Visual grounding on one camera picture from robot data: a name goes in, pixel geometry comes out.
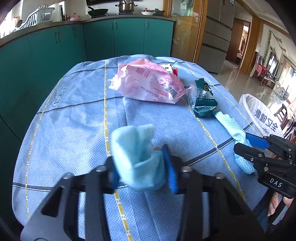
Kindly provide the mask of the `right hand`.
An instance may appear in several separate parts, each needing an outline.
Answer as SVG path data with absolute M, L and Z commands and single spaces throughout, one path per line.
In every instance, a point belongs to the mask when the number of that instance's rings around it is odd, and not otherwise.
M 292 204 L 293 198 L 289 199 L 287 197 L 283 197 L 282 201 L 284 202 L 284 204 L 286 206 L 290 207 L 290 205 Z M 271 216 L 271 215 L 273 215 L 275 213 L 275 210 L 278 207 L 279 203 L 280 203 L 280 195 L 279 195 L 279 193 L 274 192 L 272 197 L 271 197 L 269 206 L 268 206 L 267 216 Z

